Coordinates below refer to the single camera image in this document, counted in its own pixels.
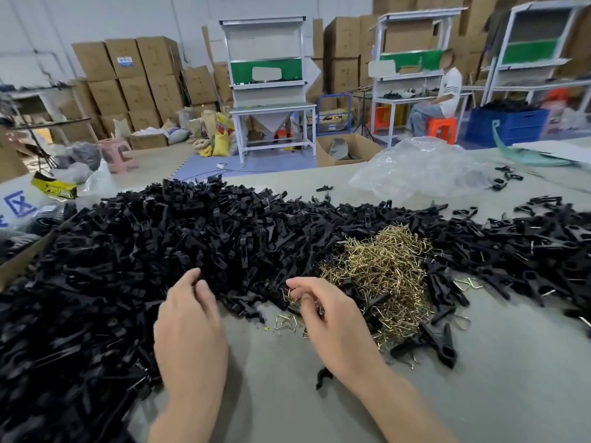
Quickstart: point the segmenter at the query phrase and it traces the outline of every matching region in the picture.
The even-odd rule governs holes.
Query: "pile of gold metal springs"
[[[334,265],[320,264],[323,278],[336,286],[350,278],[365,302],[385,293],[392,295],[371,310],[382,324],[373,336],[381,351],[387,342],[399,343],[416,334],[418,325],[432,313],[423,268],[425,253],[431,249],[428,239],[418,237],[406,225],[389,225],[362,242],[348,238]]]

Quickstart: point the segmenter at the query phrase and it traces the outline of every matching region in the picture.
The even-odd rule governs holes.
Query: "jeans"
[[[414,104],[410,110],[406,128],[415,137],[425,136],[427,134],[427,122],[431,118],[444,118],[441,107],[437,104]]]

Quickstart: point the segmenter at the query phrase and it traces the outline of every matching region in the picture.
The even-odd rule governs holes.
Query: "blue plastic crate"
[[[494,110],[472,109],[470,121],[466,129],[466,141],[486,147],[496,147],[492,134],[492,122],[499,120],[497,128],[501,141],[506,146],[514,143],[538,141],[548,120],[549,110],[540,109],[503,113]]]

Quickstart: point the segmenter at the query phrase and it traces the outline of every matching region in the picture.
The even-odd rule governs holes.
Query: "green panel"
[[[301,58],[273,59],[268,61],[240,61],[230,63],[234,84],[257,84],[260,81],[252,80],[252,69],[255,66],[269,68],[281,68],[281,81],[301,81]]]
[[[439,70],[439,61],[443,50],[410,51],[392,54],[381,54],[380,60],[393,60],[396,68],[403,66],[419,66],[421,71]]]
[[[503,65],[523,64],[551,59],[558,44],[557,39],[514,42],[507,45]]]

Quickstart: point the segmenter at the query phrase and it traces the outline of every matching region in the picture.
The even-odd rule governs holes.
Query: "pink plastic stool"
[[[127,172],[128,168],[137,168],[135,160],[123,155],[131,150],[128,142],[123,138],[107,138],[99,141],[100,152],[109,164],[111,172]]]

